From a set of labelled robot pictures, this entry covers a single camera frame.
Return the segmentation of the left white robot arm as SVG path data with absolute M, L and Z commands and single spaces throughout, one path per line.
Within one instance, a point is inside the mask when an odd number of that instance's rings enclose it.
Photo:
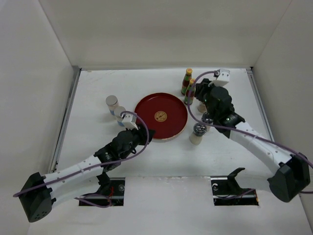
M 67 200 L 108 193 L 111 180 L 107 173 L 139 155 L 136 147 L 146 148 L 154 134 L 155 130 L 139 124 L 137 128 L 119 132 L 110 143 L 73 166 L 46 175 L 39 172 L 30 175 L 21 191 L 14 195 L 19 198 L 28 221 L 41 220 Z

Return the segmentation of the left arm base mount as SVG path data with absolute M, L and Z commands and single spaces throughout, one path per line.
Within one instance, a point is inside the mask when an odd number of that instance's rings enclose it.
M 80 207 L 118 207 L 124 205 L 125 178 L 108 178 L 108 184 L 101 186 L 95 193 L 83 195 L 79 199 Z

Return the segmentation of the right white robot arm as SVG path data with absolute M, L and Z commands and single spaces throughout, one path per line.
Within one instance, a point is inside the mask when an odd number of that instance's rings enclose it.
M 210 126 L 258 158 L 271 174 L 265 188 L 283 202 L 290 202 L 311 182 L 312 164 L 301 153 L 267 140 L 235 112 L 228 90 L 203 79 L 195 85 L 195 98 L 204 103 Z

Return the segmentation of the green-label sauce bottle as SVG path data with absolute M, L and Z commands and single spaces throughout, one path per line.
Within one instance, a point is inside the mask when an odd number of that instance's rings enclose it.
M 180 91 L 183 95 L 185 95 L 186 90 L 188 88 L 188 85 L 190 83 L 190 80 L 192 78 L 192 72 L 193 72 L 193 70 L 191 68 L 187 68 L 185 71 L 185 76 L 184 76 L 184 79 L 182 81 L 182 87 L 181 87 L 181 91 Z
M 195 87 L 192 88 L 192 85 L 194 84 L 194 82 L 195 82 L 195 79 L 191 79 L 187 86 L 184 101 L 183 101 L 185 105 L 188 105 L 188 104 L 191 105 L 193 103 L 194 93 L 196 89 Z

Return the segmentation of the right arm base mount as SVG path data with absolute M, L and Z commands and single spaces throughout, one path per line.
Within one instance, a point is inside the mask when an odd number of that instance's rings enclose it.
M 242 188 L 236 181 L 243 170 L 244 167 L 239 167 L 228 175 L 210 177 L 215 206 L 259 206 L 256 190 Z

